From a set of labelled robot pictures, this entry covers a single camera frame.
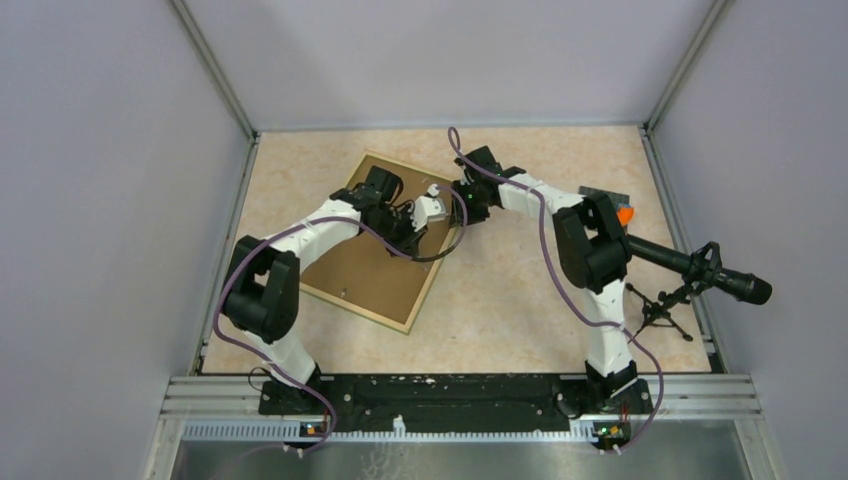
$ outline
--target wooden board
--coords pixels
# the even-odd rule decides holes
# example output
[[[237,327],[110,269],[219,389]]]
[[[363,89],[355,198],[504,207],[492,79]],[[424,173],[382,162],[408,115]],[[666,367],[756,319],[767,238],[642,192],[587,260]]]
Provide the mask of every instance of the wooden board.
[[[404,189],[396,202],[414,200],[433,183],[449,185],[436,173],[406,165],[375,152],[366,152],[347,181],[353,188],[365,181],[371,167],[382,167],[398,175]],[[439,198],[451,204],[450,194]],[[428,225],[419,243],[422,256],[447,248],[454,231],[447,220]],[[309,266],[301,275],[301,290],[334,305],[403,333],[409,333],[421,304],[430,290],[442,260],[422,264],[389,255],[368,234],[341,243]]]

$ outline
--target orange object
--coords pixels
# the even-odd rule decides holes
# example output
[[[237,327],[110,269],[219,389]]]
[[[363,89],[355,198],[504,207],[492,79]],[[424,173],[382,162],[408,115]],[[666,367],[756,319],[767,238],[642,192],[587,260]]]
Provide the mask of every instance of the orange object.
[[[618,222],[621,223],[622,227],[626,227],[630,220],[633,220],[633,214],[636,211],[633,207],[621,207],[618,209]]]

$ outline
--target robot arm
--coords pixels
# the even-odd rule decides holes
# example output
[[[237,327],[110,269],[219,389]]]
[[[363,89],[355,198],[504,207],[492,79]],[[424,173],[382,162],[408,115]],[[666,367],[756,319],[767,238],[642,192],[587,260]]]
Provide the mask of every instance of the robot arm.
[[[415,256],[427,224],[447,217],[445,205],[436,197],[436,185],[400,208],[390,204],[398,188],[397,176],[372,167],[364,183],[333,193],[318,210],[298,222],[305,228],[260,252],[239,275],[225,300],[223,313],[298,382],[306,384],[319,373],[315,361],[292,330],[298,311],[300,274],[334,246],[359,235],[362,230],[358,224],[376,231],[401,253]],[[347,218],[351,222],[321,222],[327,217]],[[250,236],[237,242],[229,275],[260,243],[262,240]],[[265,284],[260,284],[257,277],[266,274]],[[277,379],[289,384],[284,378]]]
[[[560,250],[560,261],[569,280],[582,290],[584,297],[584,313],[593,322],[612,322],[616,325],[624,325],[624,275],[626,268],[620,268],[602,275],[602,278],[587,279],[586,272],[574,272],[574,265],[579,264],[581,259],[573,258],[568,253],[568,248],[563,248],[568,242],[569,232],[565,225],[569,218],[563,218],[560,214],[563,209],[570,209],[582,205],[585,198],[583,195],[568,193],[558,190],[545,182],[538,180],[524,170],[512,167],[504,170],[498,164],[488,147],[479,148],[468,155],[469,160],[485,168],[497,176],[506,177],[519,184],[526,185],[532,190],[542,194],[545,199],[548,215],[545,222],[553,226],[557,233],[557,246]],[[488,208],[498,206],[505,210],[523,213],[538,220],[540,205],[539,198],[529,193],[529,190],[519,188],[508,183],[500,183],[490,179],[479,172],[466,168],[461,161],[457,164],[463,167],[463,178],[453,183],[465,199],[469,211],[469,224],[484,221],[489,216]],[[611,207],[601,202],[604,207]],[[580,218],[570,217],[572,226],[583,230]],[[599,231],[603,240],[612,240],[612,245],[622,247],[623,257],[629,260],[629,254],[624,250],[625,245],[621,242],[624,236],[623,229],[618,225],[614,232]],[[627,346],[627,339],[620,328],[604,326],[593,328],[589,331],[589,349],[586,359],[587,373],[598,389],[602,398],[614,397],[632,385],[637,379],[636,365],[633,356]]]

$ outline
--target tabletop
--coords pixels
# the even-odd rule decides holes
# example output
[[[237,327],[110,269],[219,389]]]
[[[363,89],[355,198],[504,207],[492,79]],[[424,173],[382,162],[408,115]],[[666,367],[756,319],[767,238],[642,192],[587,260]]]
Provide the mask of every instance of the tabletop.
[[[519,166],[568,192],[581,185],[630,196],[629,233],[666,246],[671,236],[636,126],[461,129],[462,146],[488,145],[504,168]],[[365,150],[379,152],[445,178],[459,178],[445,129],[351,130],[262,134],[237,238],[278,232],[316,210],[344,185]],[[294,328],[325,373],[583,372],[588,327],[556,292],[540,250],[536,221],[491,210],[468,228],[448,255],[408,335],[301,294]],[[548,231],[553,248],[553,231]],[[556,251],[551,252],[556,259]],[[582,295],[561,272],[568,293]],[[634,258],[627,281],[649,296],[681,284],[678,274]],[[626,325],[641,324],[641,303],[625,294]],[[710,370],[690,306],[672,309],[691,335],[670,328],[639,336],[664,371]],[[241,337],[221,317],[223,330]],[[639,371],[653,364],[633,351]],[[247,372],[261,365],[252,354],[209,339],[205,373]]]

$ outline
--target wooden frame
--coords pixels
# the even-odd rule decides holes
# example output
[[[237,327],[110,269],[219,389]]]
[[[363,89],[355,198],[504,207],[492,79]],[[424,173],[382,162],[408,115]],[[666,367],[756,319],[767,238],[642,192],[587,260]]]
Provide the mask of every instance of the wooden frame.
[[[425,168],[418,167],[416,165],[404,163],[402,161],[387,157],[385,155],[381,155],[377,152],[365,150],[363,152],[362,157],[360,158],[359,162],[357,162],[356,166],[353,168],[350,175],[348,175],[348,178],[347,178],[347,181],[346,181],[346,185],[348,187],[353,186],[352,183],[354,183],[353,182],[354,177],[356,176],[356,174],[360,170],[360,168],[362,168],[362,165],[365,163],[365,161],[368,157],[372,157],[372,158],[379,160],[381,162],[389,163],[389,164],[392,164],[392,165],[397,165],[397,166],[403,167],[405,169],[414,170],[415,172],[424,174],[427,177],[432,177],[433,180],[441,181],[440,183],[442,183],[442,182],[445,183],[445,184],[450,183],[449,179],[444,178],[441,174],[438,174],[436,172],[427,170]],[[439,251],[446,249],[452,243],[454,237],[456,236],[456,233],[457,233],[456,228],[452,228],[452,229],[448,230],[444,241],[440,245]],[[367,308],[364,308],[361,305],[358,305],[358,304],[353,303],[351,301],[345,300],[344,298],[341,298],[338,295],[334,295],[334,294],[329,293],[325,290],[317,288],[313,285],[309,285],[309,284],[305,283],[304,281],[301,281],[300,289],[301,289],[301,291],[308,293],[308,294],[310,294],[314,297],[320,298],[321,300],[327,301],[327,302],[329,302],[333,305],[341,307],[341,308],[348,310],[350,312],[353,312],[357,315],[363,316],[363,317],[365,317],[369,320],[372,320],[376,323],[379,323],[380,325],[391,328],[392,330],[395,330],[395,331],[398,331],[398,332],[401,332],[401,333],[408,335],[410,330],[412,329],[413,324],[415,323],[415,319],[418,317],[418,313],[421,310],[422,305],[424,304],[424,300],[427,297],[427,293],[430,291],[430,288],[432,287],[433,281],[435,280],[436,275],[439,272],[439,268],[441,267],[442,261],[443,261],[443,259],[439,259],[439,260],[429,264],[430,267],[427,270],[428,273],[427,273],[426,278],[424,279],[424,283],[417,293],[415,301],[412,304],[412,308],[411,308],[411,310],[409,310],[409,314],[406,316],[405,319],[403,319],[402,323],[401,323],[400,319],[389,318],[385,315],[382,315],[380,313],[377,313],[377,312],[374,312],[374,311],[369,310]]]

